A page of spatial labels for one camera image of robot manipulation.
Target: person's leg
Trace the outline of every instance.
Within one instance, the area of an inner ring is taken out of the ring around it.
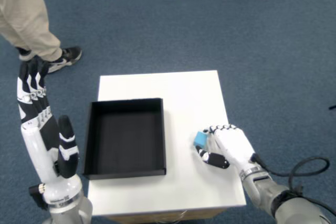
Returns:
[[[14,29],[7,23],[0,11],[0,34],[9,41],[13,46],[19,50],[19,59],[29,61],[34,57],[34,53],[28,48],[26,43],[14,31]]]
[[[0,0],[0,13],[0,33],[15,47],[32,50],[46,61],[61,57],[60,41],[49,31],[44,0]]]

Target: white tabletop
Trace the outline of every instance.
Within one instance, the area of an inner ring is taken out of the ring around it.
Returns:
[[[217,71],[100,77],[98,101],[140,98],[163,98],[167,174],[91,180],[93,215],[245,205],[234,167],[207,165],[193,147],[198,130],[227,123]]]

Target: small blue block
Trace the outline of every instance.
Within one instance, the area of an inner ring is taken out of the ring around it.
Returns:
[[[199,147],[204,149],[206,145],[206,139],[207,139],[207,134],[199,131],[195,137],[194,145],[195,146],[198,145]]]

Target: black shoe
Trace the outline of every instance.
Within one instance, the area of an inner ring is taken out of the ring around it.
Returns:
[[[25,50],[21,47],[16,48],[19,51],[19,59],[22,61],[30,61],[35,54],[31,50]]]
[[[62,55],[59,59],[49,63],[48,73],[53,73],[65,66],[71,66],[77,62],[82,55],[80,47],[70,47],[62,49]]]

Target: black tray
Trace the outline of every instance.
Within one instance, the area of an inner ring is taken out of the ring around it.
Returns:
[[[89,179],[165,175],[162,99],[91,103],[83,174]]]

